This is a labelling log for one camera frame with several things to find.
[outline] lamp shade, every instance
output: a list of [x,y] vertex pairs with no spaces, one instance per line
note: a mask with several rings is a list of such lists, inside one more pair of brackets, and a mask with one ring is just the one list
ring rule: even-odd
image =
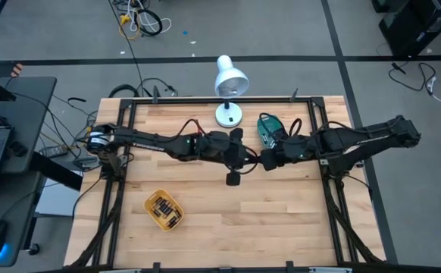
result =
[[215,94],[224,99],[241,96],[249,88],[248,77],[233,66],[229,56],[222,55],[217,60],[219,74],[215,80]]

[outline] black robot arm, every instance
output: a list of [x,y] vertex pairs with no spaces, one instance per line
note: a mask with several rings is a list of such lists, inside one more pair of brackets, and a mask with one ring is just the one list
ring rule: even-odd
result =
[[227,184],[237,186],[240,175],[237,170],[247,164],[256,164],[257,155],[250,154],[242,144],[242,129],[234,129],[229,135],[220,131],[191,133],[176,136],[160,136],[126,127],[105,124],[94,127],[88,140],[87,150],[96,154],[106,175],[122,177],[124,162],[116,156],[120,147],[133,146],[165,152],[182,162],[202,160],[227,166]]
[[311,136],[295,135],[278,140],[273,149],[261,151],[261,163],[270,171],[286,163],[320,160],[336,177],[350,171],[355,163],[386,149],[414,147],[420,138],[413,123],[402,116],[357,129],[329,128],[325,124]]

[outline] computer tower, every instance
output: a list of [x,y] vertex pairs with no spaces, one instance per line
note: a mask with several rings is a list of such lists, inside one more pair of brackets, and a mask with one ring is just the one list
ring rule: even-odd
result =
[[388,12],[393,3],[401,0],[372,0],[372,5],[377,13]]
[[393,5],[379,28],[395,56],[417,56],[441,33],[441,0]]

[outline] wooden table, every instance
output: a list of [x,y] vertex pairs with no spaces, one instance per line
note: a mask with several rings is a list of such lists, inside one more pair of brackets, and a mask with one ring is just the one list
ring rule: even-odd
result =
[[[350,125],[342,96],[327,96],[324,100],[330,121]],[[116,123],[119,101],[101,101],[98,124]],[[256,152],[261,151],[256,121],[262,111],[278,116],[287,127],[295,118],[301,118],[301,133],[313,131],[308,107],[299,103],[240,106],[244,113],[242,141]],[[196,118],[206,131],[230,131],[217,125],[216,107],[218,104],[141,105],[136,110],[135,128],[170,136],[188,118]],[[195,125],[191,124],[183,133],[193,132]],[[317,162],[286,165],[270,172],[258,166],[242,176],[239,187],[228,187],[228,170],[223,165],[184,163],[142,149],[132,152],[135,159],[127,172],[115,268],[151,268],[153,262],[161,262],[162,268],[283,267],[286,261],[294,261],[295,266],[336,265]],[[362,169],[352,170],[351,175],[364,180]],[[98,176],[98,171],[87,173],[81,192]],[[373,253],[384,259],[367,188],[348,177],[344,181],[353,228]],[[77,206],[65,265],[79,256],[96,232],[104,188],[102,181]],[[186,212],[183,222],[172,232],[161,231],[143,209],[144,201],[157,189],[169,192]],[[345,259],[349,260],[340,226],[339,232]],[[108,242],[104,240],[103,263]]]

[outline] white desk lamp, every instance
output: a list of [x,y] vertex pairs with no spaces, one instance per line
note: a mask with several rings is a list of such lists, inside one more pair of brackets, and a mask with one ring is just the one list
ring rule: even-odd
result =
[[241,123],[241,108],[228,99],[241,96],[249,88],[249,80],[246,75],[237,68],[229,56],[222,55],[217,60],[219,74],[215,80],[215,94],[224,98],[224,104],[219,105],[215,111],[215,119],[220,126],[232,128]]

